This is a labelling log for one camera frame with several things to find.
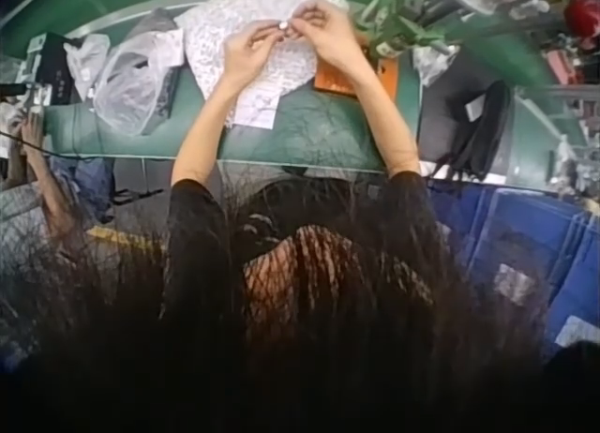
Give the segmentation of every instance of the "orange box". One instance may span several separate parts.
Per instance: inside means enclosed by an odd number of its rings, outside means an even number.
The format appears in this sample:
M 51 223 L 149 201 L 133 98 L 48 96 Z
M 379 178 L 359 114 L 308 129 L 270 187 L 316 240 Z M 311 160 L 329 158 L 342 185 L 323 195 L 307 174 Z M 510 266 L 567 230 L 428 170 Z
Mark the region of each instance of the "orange box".
M 359 42 L 365 43 L 365 41 L 361 39 L 359 39 Z M 368 58 L 368 47 L 362 46 L 362 49 L 363 53 Z M 398 90 L 398 60 L 378 60 L 375 71 L 387 94 L 390 96 L 390 98 L 396 99 L 396 92 Z M 315 75 L 314 87 L 318 91 L 356 97 L 354 88 L 346 76 L 336 67 L 325 63 L 321 59 L 319 59 L 317 62 L 317 73 Z

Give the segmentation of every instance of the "black bag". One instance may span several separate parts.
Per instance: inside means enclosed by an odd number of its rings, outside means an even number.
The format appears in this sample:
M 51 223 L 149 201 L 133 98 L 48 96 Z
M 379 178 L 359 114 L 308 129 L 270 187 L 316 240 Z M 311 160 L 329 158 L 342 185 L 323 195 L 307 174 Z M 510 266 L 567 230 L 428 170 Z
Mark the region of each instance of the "black bag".
M 446 179 L 464 174 L 480 181 L 485 180 L 491 169 L 507 125 L 512 125 L 515 98 L 512 88 L 503 81 L 494 82 L 485 92 L 481 117 L 462 127 L 452 142 L 450 152 L 438 160 L 431 174 L 435 176 L 442 166 L 450 168 Z

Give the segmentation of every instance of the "black shirt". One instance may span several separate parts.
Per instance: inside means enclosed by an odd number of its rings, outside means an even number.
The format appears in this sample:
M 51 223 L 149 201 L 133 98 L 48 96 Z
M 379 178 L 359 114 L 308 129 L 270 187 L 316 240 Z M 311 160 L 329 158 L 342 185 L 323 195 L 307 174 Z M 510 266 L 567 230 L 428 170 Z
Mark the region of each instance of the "black shirt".
M 172 188 L 168 225 L 176 280 L 229 278 L 232 269 L 241 269 L 307 225 L 404 251 L 400 259 L 422 276 L 428 273 L 428 257 L 439 258 L 441 249 L 432 247 L 440 243 L 438 229 L 425 180 L 415 172 L 388 180 L 376 200 L 353 194 L 346 181 L 302 178 L 275 182 L 241 207 L 225 211 L 205 187 L 184 180 Z

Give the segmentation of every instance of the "blue plastic crate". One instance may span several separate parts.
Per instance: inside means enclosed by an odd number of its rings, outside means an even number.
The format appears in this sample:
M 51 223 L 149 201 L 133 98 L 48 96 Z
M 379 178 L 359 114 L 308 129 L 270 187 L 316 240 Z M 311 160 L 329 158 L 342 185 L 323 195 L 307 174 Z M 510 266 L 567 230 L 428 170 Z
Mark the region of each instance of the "blue plastic crate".
M 488 215 L 496 187 L 436 181 L 429 191 L 438 222 L 446 239 L 466 265 Z
M 552 351 L 587 339 L 600 343 L 600 225 L 593 218 L 571 269 L 550 306 L 546 329 Z
M 468 263 L 471 278 L 497 284 L 508 274 L 520 284 L 543 281 L 551 299 L 571 267 L 588 218 L 578 207 L 547 196 L 497 190 Z

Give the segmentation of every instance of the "white sheet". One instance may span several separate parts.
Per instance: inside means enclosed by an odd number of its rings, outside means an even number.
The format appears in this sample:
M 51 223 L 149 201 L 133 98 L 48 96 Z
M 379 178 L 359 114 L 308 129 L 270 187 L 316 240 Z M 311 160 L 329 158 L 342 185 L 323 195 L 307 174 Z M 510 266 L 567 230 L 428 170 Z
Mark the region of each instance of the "white sheet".
M 308 0 L 209 0 L 175 19 L 184 29 L 186 56 L 204 97 L 209 97 L 223 72 L 223 42 L 252 21 L 287 21 Z M 348 9 L 345 0 L 328 0 Z M 275 46 L 261 76 L 253 87 L 278 87 L 284 96 L 315 75 L 317 59 L 305 41 L 284 41 Z M 228 117 L 228 125 L 233 114 Z

